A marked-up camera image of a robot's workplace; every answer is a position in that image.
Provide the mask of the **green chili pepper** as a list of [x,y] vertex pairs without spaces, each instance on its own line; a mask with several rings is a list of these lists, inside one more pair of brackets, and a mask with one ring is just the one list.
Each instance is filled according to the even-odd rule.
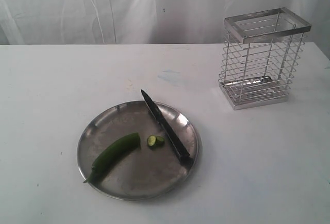
[[94,160],[91,166],[91,174],[83,183],[89,183],[103,176],[109,171],[119,159],[128,155],[130,152],[140,146],[139,133],[128,134],[110,144],[101,154]]

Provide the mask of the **black handled kitchen knife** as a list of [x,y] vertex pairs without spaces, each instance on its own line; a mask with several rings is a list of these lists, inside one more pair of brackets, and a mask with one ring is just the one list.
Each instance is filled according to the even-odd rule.
[[160,126],[165,131],[166,135],[168,136],[172,148],[180,161],[182,165],[188,165],[191,162],[190,154],[186,147],[184,146],[183,142],[180,140],[180,138],[177,136],[175,131],[172,129],[170,124],[167,122],[165,117],[163,116],[161,110],[158,108],[158,106],[154,103],[154,101],[149,97],[149,95],[144,91],[140,90],[141,94],[143,96],[143,99],[154,116],[155,120],[160,124]]

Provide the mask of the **cucumber end piece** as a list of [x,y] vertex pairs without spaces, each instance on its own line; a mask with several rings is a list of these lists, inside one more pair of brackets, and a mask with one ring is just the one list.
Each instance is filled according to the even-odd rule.
[[161,147],[164,145],[165,139],[161,136],[156,136],[155,147]]

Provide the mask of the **green cucumber slice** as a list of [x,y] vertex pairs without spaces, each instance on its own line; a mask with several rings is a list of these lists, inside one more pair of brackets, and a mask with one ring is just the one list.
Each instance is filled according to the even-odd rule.
[[157,142],[157,138],[156,138],[156,136],[154,136],[154,135],[150,135],[150,136],[147,138],[147,145],[148,145],[149,147],[155,146],[156,142]]

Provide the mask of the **round stainless steel plate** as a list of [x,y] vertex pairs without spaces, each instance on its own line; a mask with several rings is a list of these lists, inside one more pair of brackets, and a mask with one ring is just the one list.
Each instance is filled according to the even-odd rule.
[[[94,160],[110,144],[131,133],[139,133],[140,146],[119,159],[89,186],[104,195],[123,200],[144,200],[177,188],[192,175],[201,151],[201,139],[193,124],[177,109],[156,103],[163,116],[188,150],[191,162],[182,165],[165,131],[156,122],[145,101],[130,101],[99,114],[83,131],[77,162],[81,175],[91,174]],[[150,135],[165,139],[161,147],[149,147]]]

